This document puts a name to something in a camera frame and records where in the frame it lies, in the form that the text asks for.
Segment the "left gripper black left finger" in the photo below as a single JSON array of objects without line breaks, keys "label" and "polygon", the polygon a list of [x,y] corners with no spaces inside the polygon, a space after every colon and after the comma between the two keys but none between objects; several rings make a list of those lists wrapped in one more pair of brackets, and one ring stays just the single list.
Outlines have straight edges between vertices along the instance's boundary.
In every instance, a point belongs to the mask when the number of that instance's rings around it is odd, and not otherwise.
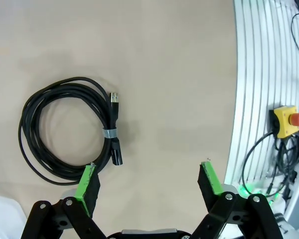
[{"label": "left gripper black left finger", "polygon": [[92,220],[100,181],[96,166],[88,165],[82,174],[74,196],[33,204],[22,239],[59,239],[64,230],[74,229],[81,239],[105,239],[105,234]]}]

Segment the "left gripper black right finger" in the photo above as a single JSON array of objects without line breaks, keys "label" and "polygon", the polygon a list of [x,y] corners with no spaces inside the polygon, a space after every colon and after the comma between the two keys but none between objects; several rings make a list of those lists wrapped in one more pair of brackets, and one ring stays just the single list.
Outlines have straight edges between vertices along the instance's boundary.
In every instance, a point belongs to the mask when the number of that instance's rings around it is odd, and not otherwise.
[{"label": "left gripper black right finger", "polygon": [[280,239],[282,233],[267,198],[248,198],[224,191],[211,162],[200,164],[198,185],[208,214],[191,234],[192,239],[217,239],[227,224],[237,225],[245,239]]}]

